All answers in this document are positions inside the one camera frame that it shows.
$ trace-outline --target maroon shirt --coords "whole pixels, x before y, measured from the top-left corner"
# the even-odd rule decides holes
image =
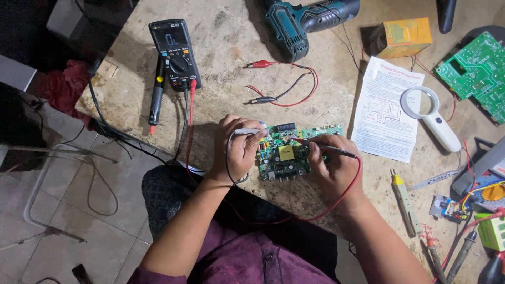
[[[274,244],[262,233],[237,233],[212,220],[197,262],[204,256],[210,265],[198,282],[264,284],[334,284],[327,275],[298,255]],[[138,267],[128,284],[183,284],[185,276],[172,277]]]

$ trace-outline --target wooden workbench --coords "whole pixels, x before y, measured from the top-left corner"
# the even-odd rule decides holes
[[[266,69],[243,69],[247,63],[265,59],[272,61],[270,51],[276,48],[268,42],[267,30],[261,24],[262,15],[256,0],[142,0],[135,8],[121,33],[92,80],[102,112],[108,123],[168,154],[175,152],[183,113],[183,99],[167,86],[162,106],[161,123],[153,136],[148,135],[147,117],[154,82],[158,54],[147,28],[148,23],[183,18],[191,35],[193,50],[202,78],[202,88],[194,100],[194,140],[190,163],[208,170],[212,163],[213,132],[216,123],[227,113],[236,113],[276,125],[296,122],[299,129],[342,123],[350,137],[353,106],[359,93],[359,73],[349,52],[340,41],[345,40],[342,25],[311,33],[309,54],[300,64],[315,68],[319,74],[319,88],[305,103],[282,108],[271,104],[243,105],[257,95],[245,88],[255,87],[272,94],[279,93],[303,72],[289,65],[275,65]],[[484,25],[505,26],[505,4],[502,0],[475,2],[458,1],[453,31],[447,35],[438,32],[435,1],[367,1],[361,2],[358,16],[345,23],[347,34],[357,60],[363,47],[360,30],[380,24],[384,20],[429,17],[434,44],[422,51],[418,58],[431,68],[468,31]],[[409,68],[410,58],[390,60]],[[416,66],[415,71],[422,72]],[[302,81],[282,103],[297,102],[312,88],[310,77]],[[452,97],[431,76],[424,85],[440,97],[443,116],[452,111]],[[77,104],[77,109],[97,117],[89,89]],[[472,141],[474,136],[498,141],[505,135],[505,125],[493,126],[468,100],[458,102],[458,109],[449,125],[458,135]],[[471,151],[475,149],[470,142]],[[407,186],[433,175],[456,169],[458,157],[444,155],[428,136],[425,127],[419,127],[417,143],[410,164],[361,153],[364,160],[364,187],[367,196],[389,225],[401,236],[410,250],[420,259],[427,271],[429,265],[423,255],[420,240],[410,239],[403,224],[398,203],[391,189],[389,170],[394,168]],[[438,238],[438,251],[444,257],[457,231],[457,225],[446,220],[435,221],[428,210],[435,194],[449,194],[450,179],[422,190],[411,192],[415,211],[425,230]],[[260,181],[258,171],[250,171],[249,181],[243,188],[294,214],[309,217],[323,210],[319,190],[310,175],[289,182]],[[318,222],[321,227],[341,235],[338,220],[332,214]],[[475,283],[480,269],[487,262],[482,246],[472,248],[455,283]]]

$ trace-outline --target digital multimeter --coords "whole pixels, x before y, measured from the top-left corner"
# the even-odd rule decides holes
[[[152,22],[149,31],[165,64],[172,89],[184,91],[184,85],[189,88],[193,79],[196,80],[196,88],[200,88],[200,74],[194,60],[186,21],[173,19]]]

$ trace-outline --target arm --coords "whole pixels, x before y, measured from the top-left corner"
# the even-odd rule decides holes
[[[341,135],[320,135],[311,142],[358,152],[356,145]],[[356,159],[335,155],[332,161],[335,162],[325,165],[321,150],[311,143],[311,169],[330,203],[334,203],[349,186],[358,170]],[[366,197],[362,174],[336,209],[347,238],[356,247],[358,260],[369,283],[431,282],[421,263]]]
[[[227,115],[219,122],[215,133],[212,169],[154,241],[140,266],[168,276],[189,276],[212,217],[232,185],[224,157],[230,133],[239,128],[264,129],[259,122],[237,115]],[[242,145],[246,135],[234,136],[229,150],[229,165],[235,180],[245,176],[253,166],[258,144],[265,135],[265,131],[260,131],[250,136],[245,148]]]

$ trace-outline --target green box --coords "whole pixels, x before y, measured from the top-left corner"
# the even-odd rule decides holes
[[[491,214],[478,213],[475,214],[475,220],[480,220]],[[496,250],[505,251],[505,220],[503,218],[494,218],[484,220],[479,223],[479,236],[482,245]]]

